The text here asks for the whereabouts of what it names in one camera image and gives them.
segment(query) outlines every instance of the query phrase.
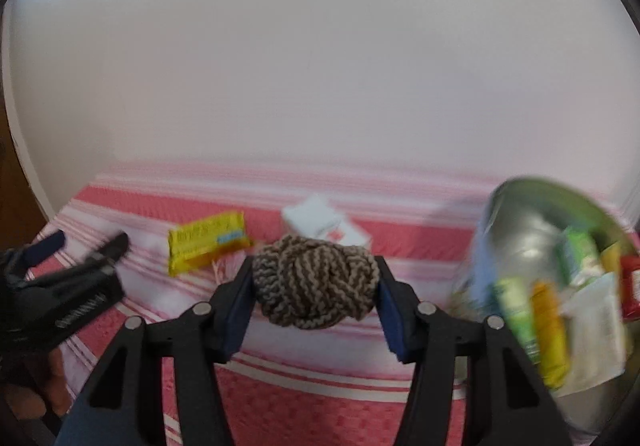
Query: silver screw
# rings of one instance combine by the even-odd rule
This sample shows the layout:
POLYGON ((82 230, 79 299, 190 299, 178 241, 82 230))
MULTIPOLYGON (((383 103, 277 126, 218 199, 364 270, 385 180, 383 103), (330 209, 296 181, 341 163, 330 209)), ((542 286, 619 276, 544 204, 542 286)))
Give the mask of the silver screw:
POLYGON ((196 303, 191 309, 196 316, 205 316, 211 312, 211 305, 206 301, 196 303))
POLYGON ((140 325, 142 325, 142 318, 140 316, 132 316, 124 322, 124 326, 130 331, 137 329, 140 325))
POLYGON ((499 316, 489 316, 486 319, 486 324, 489 325, 493 330, 499 331, 502 327, 504 327, 504 320, 499 316))
POLYGON ((425 316, 432 316, 436 314, 436 310, 438 310, 438 308, 430 301, 423 301, 418 305, 418 312, 425 316))

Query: red and white tablecloth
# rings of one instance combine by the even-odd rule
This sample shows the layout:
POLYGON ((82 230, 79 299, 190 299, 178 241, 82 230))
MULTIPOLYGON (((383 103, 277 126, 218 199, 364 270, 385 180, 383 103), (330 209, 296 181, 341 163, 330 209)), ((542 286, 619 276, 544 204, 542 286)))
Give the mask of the red and white tablecloth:
MULTIPOLYGON (((282 235, 280 210, 322 193, 373 237, 401 281, 421 299, 446 305, 483 204, 500 180, 415 171, 264 163, 127 163, 98 175, 46 226, 66 247, 36 275, 81 259, 117 231, 130 237, 118 265, 127 297, 62 345, 69 391, 78 394, 124 320, 175 318, 237 272, 244 254, 210 270, 167 276, 167 231, 230 209, 244 212, 248 234, 282 235)), ((389 445, 398 431, 412 365, 386 348, 375 313, 322 331, 271 325, 258 308, 241 352, 216 366, 238 446, 389 445)), ((180 428, 169 360, 163 365, 169 444, 180 428)), ((460 443, 464 388, 454 389, 449 445, 460 443)))

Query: yellow snack wrapper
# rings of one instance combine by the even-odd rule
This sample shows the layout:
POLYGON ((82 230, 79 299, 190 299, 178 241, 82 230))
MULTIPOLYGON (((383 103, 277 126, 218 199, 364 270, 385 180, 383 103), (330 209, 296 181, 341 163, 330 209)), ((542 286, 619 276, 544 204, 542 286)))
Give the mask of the yellow snack wrapper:
POLYGON ((549 282, 534 283, 531 307, 540 346, 540 376, 548 388, 560 388, 569 372, 570 360, 558 297, 549 282))
POLYGON ((211 265, 222 254, 251 246, 244 215, 228 211, 169 231, 169 276, 211 265))

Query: white packet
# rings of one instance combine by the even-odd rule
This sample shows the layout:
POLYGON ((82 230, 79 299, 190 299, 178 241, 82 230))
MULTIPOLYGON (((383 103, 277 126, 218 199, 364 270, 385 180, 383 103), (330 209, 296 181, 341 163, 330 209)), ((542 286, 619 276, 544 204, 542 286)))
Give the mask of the white packet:
POLYGON ((588 390, 625 371, 625 330, 615 273, 575 292, 562 305, 562 314, 570 325, 571 369, 554 396, 588 390))

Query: knitted item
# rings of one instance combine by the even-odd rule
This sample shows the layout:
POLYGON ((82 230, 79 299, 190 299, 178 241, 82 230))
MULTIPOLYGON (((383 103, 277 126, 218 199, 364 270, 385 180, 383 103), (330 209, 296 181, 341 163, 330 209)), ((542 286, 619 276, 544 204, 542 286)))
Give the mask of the knitted item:
POLYGON ((363 247, 287 235, 254 257, 254 285, 271 323, 324 329, 373 308, 380 271, 363 247))

